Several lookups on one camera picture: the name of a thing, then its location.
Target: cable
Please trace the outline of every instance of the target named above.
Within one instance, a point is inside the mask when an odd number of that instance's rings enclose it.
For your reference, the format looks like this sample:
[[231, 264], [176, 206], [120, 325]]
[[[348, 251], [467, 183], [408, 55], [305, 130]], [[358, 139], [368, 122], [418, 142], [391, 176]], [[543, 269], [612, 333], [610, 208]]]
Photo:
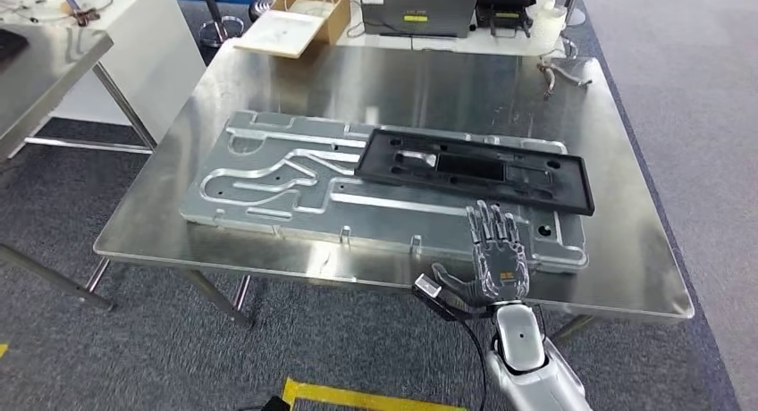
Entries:
[[458, 317], [455, 318], [455, 320], [460, 323], [461, 326], [463, 326], [463, 329], [466, 330], [466, 333], [469, 337], [471, 337], [471, 340], [474, 341], [474, 345], [476, 346], [476, 353], [479, 354], [479, 364], [482, 366], [482, 401], [479, 403], [479, 411], [484, 411], [484, 405], [487, 402], [487, 369], [484, 363], [484, 351], [482, 350], [482, 343], [479, 342], [479, 338], [476, 337], [474, 334], [474, 331], [471, 330], [471, 328], [466, 324], [466, 322], [463, 321], [463, 319], [460, 319]]
[[540, 310], [540, 322], [542, 322], [543, 326], [543, 335], [545, 338], [547, 338], [547, 328], [545, 328], [545, 320], [544, 320], [544, 314], [543, 314], [543, 305], [537, 304], [537, 309]]

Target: robot finger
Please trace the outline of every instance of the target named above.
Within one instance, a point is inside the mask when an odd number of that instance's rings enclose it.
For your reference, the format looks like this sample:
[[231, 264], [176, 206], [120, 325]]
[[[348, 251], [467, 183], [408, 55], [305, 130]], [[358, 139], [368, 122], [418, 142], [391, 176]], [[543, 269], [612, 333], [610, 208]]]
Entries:
[[508, 232], [509, 241], [520, 243], [521, 237], [518, 234], [518, 226], [516, 225], [516, 219], [514, 219], [513, 214], [506, 213], [503, 215], [503, 218], [505, 219], [505, 230]]
[[484, 239], [487, 241], [495, 241], [495, 232], [497, 229], [495, 228], [495, 220], [493, 212], [490, 211], [490, 207], [487, 206], [487, 203], [482, 201], [481, 199], [476, 201], [476, 205], [479, 206], [479, 213], [482, 215], [482, 226], [484, 230]]
[[505, 218], [500, 210], [500, 205], [490, 205], [490, 210], [493, 212], [495, 231], [497, 232], [496, 239], [498, 241], [510, 241], [510, 236], [508, 234], [508, 229], [505, 226]]
[[468, 219], [468, 228], [471, 230], [471, 241], [479, 244], [484, 241], [484, 227], [482, 226], [482, 214], [474, 207], [466, 207], [466, 217]]

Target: rectangular cutout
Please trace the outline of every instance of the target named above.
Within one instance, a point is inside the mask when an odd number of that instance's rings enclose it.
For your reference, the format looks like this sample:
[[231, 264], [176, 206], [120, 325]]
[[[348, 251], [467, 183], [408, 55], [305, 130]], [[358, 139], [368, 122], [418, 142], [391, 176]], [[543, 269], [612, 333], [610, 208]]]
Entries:
[[505, 167], [501, 162], [471, 156], [442, 154], [437, 162], [437, 171], [485, 180], [503, 181], [505, 177]]

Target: silver robotic forearm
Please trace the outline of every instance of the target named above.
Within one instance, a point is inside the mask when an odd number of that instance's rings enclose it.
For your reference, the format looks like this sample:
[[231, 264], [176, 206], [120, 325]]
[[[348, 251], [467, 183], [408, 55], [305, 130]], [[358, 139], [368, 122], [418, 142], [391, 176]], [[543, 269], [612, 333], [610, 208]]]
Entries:
[[519, 302], [495, 312], [498, 336], [486, 355], [487, 371], [517, 411], [591, 411], [585, 387], [550, 339], [543, 339], [534, 312]]

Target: table top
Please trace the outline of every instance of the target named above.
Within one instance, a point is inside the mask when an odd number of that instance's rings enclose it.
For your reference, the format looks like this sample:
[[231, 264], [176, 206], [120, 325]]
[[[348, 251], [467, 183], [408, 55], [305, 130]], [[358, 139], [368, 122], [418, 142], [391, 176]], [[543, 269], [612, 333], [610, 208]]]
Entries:
[[[114, 260], [410, 288], [433, 260], [187, 223], [179, 205], [238, 110], [558, 140], [585, 158], [596, 205], [584, 218], [589, 265], [536, 273], [527, 301], [575, 314], [674, 323], [694, 314], [600, 64], [557, 60], [592, 78], [559, 78], [545, 101], [536, 58], [311, 46], [299, 60], [221, 48], [95, 243]], [[470, 278], [470, 264], [443, 261]]]
[[113, 46], [104, 31], [0, 24], [29, 45], [0, 71], [0, 159], [33, 132]]

